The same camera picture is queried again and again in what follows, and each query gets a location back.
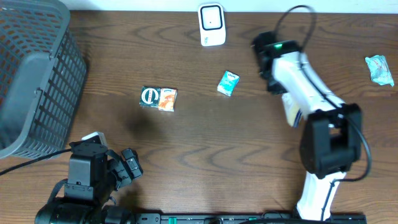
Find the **black healing ointment box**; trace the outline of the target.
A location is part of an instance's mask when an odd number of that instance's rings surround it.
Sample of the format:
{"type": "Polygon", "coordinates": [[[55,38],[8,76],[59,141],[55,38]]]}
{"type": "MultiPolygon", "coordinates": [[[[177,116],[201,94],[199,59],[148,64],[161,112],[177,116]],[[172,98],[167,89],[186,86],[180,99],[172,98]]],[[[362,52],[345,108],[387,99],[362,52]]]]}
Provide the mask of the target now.
{"type": "Polygon", "coordinates": [[[160,88],[144,86],[141,90],[140,102],[142,107],[157,108],[160,100],[160,88]]]}

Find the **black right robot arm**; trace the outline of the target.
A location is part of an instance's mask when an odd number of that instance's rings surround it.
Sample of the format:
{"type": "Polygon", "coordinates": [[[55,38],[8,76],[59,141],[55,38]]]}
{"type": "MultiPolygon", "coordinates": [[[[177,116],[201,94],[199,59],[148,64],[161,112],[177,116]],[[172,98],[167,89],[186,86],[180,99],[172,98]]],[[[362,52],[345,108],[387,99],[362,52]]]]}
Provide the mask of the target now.
{"type": "Polygon", "coordinates": [[[298,106],[295,120],[305,119],[299,153],[307,173],[297,215],[331,221],[338,186],[361,157],[361,109],[345,103],[323,83],[297,41],[279,42],[274,32],[263,32],[252,48],[267,91],[291,96],[298,106]]]}

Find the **cream wipes pack blue edges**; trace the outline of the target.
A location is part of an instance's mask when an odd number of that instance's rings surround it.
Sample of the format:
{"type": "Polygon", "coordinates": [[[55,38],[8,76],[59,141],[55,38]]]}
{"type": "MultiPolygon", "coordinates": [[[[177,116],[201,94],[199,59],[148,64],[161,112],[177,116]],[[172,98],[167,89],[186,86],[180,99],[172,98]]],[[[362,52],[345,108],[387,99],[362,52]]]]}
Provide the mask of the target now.
{"type": "Polygon", "coordinates": [[[302,111],[299,105],[290,93],[284,93],[282,95],[282,104],[284,106],[287,123],[291,127],[297,128],[302,119],[302,111]]]}

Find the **orange tissue pack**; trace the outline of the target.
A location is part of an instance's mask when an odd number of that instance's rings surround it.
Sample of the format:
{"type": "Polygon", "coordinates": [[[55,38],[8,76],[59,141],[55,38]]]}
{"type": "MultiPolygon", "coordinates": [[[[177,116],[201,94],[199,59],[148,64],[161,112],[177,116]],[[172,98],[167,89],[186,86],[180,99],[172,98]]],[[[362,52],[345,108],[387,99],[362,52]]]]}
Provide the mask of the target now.
{"type": "Polygon", "coordinates": [[[160,100],[158,109],[161,111],[174,112],[175,99],[177,97],[177,90],[171,88],[162,88],[160,91],[160,100]]]}

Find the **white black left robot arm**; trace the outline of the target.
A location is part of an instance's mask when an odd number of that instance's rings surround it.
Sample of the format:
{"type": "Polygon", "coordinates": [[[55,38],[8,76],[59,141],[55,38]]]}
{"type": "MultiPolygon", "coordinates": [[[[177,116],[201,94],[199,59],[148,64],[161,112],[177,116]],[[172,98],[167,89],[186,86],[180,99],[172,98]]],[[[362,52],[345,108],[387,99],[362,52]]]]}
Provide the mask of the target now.
{"type": "Polygon", "coordinates": [[[111,194],[143,175],[137,152],[121,154],[98,139],[70,143],[68,178],[58,182],[35,223],[135,223],[136,216],[116,205],[111,194]]]}

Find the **teal white Kleenex tissue pack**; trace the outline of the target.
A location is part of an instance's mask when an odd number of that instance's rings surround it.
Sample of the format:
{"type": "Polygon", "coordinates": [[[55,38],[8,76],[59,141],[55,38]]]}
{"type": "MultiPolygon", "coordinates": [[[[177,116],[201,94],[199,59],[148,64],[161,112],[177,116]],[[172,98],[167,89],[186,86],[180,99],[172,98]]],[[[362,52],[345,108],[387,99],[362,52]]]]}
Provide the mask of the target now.
{"type": "Polygon", "coordinates": [[[230,71],[225,71],[223,77],[221,78],[218,86],[217,91],[226,95],[231,96],[233,91],[238,84],[240,76],[232,73],[230,71]]]}

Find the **green soft wipes pack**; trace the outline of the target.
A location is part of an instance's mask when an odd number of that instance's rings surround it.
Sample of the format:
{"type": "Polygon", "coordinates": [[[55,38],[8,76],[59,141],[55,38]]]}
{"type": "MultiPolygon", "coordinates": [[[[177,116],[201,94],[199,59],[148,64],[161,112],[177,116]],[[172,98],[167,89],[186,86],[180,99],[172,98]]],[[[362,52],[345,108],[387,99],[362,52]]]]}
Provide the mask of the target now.
{"type": "Polygon", "coordinates": [[[366,57],[365,62],[370,71],[371,81],[379,85],[394,86],[394,80],[389,70],[387,60],[383,55],[366,57]]]}

